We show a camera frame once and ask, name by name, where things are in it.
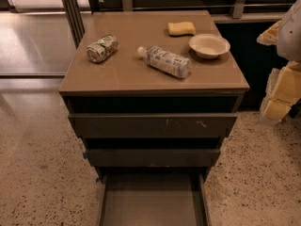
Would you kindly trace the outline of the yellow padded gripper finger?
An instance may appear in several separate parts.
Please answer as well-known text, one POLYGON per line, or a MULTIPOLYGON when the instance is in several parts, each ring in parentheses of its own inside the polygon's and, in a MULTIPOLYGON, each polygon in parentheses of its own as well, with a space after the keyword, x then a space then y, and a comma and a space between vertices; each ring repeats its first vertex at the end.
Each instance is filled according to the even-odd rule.
POLYGON ((280 123, 300 99, 301 63, 289 61, 282 69, 273 68, 261 102, 261 121, 268 125, 280 123))
POLYGON ((280 21, 275 22, 272 24, 269 28, 267 28, 265 31, 263 31, 258 37, 257 37, 257 43, 262 45, 276 45, 277 44, 277 32, 278 27, 280 25, 280 21))

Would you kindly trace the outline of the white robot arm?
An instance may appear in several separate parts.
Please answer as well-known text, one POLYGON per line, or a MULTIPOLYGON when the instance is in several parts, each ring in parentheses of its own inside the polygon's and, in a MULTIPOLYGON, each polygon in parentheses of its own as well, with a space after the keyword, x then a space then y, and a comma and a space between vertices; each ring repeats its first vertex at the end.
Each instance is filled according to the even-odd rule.
POLYGON ((261 120, 280 123, 301 99, 301 0, 296 0, 282 19, 257 37, 257 43, 275 45, 288 60, 282 69, 270 72, 262 99, 261 120))

